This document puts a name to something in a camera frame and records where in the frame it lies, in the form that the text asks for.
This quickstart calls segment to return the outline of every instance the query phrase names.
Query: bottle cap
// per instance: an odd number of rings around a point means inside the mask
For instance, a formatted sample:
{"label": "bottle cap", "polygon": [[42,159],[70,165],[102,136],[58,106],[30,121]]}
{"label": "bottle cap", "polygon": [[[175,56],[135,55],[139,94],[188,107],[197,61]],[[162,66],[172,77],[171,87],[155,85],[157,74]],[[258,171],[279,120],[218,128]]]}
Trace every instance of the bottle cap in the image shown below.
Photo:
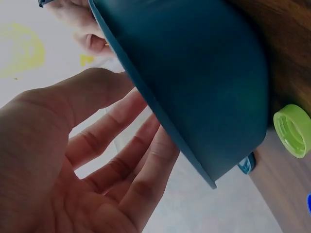
{"label": "bottle cap", "polygon": [[311,149],[311,119],[300,107],[289,104],[274,114],[274,127],[285,148],[296,158]]}

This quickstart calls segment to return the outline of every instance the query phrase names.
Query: blue object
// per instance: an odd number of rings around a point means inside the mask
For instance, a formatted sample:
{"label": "blue object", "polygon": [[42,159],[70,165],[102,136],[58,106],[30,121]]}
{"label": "blue object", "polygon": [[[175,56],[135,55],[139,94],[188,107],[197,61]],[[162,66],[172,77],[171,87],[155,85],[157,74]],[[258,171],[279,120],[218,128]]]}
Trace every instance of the blue object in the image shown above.
{"label": "blue object", "polygon": [[311,216],[311,193],[309,193],[307,196],[307,208],[308,208],[309,214]]}
{"label": "blue object", "polygon": [[256,166],[256,160],[254,153],[250,153],[246,158],[239,162],[239,169],[245,174],[248,175]]}
{"label": "blue object", "polygon": [[258,39],[222,0],[89,0],[158,120],[212,188],[264,139],[268,74]]}

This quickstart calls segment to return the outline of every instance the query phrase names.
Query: wooden table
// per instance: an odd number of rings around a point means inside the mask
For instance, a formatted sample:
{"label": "wooden table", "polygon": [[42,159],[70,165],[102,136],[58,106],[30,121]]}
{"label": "wooden table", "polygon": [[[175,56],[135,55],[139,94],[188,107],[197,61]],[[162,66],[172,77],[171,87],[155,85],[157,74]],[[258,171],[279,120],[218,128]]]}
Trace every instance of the wooden table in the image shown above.
{"label": "wooden table", "polygon": [[[311,116],[311,0],[230,1],[254,21],[268,45],[270,119],[288,103]],[[311,192],[311,154],[294,158],[270,129],[256,157],[258,166],[251,178],[283,232],[310,233],[306,196]]]}

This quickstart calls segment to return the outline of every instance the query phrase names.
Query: left hand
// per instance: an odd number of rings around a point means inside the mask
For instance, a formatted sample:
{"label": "left hand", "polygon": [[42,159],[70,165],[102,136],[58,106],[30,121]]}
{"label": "left hand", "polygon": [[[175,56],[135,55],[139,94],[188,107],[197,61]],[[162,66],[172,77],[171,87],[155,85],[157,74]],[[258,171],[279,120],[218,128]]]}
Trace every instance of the left hand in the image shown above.
{"label": "left hand", "polygon": [[[151,116],[107,165],[78,179],[145,108],[124,74],[89,69],[25,92],[0,109],[1,233],[139,233],[161,199],[179,151]],[[118,102],[68,140],[73,127]]]}
{"label": "left hand", "polygon": [[53,0],[45,4],[44,8],[73,28],[73,38],[89,55],[115,56],[107,45],[87,0]]}

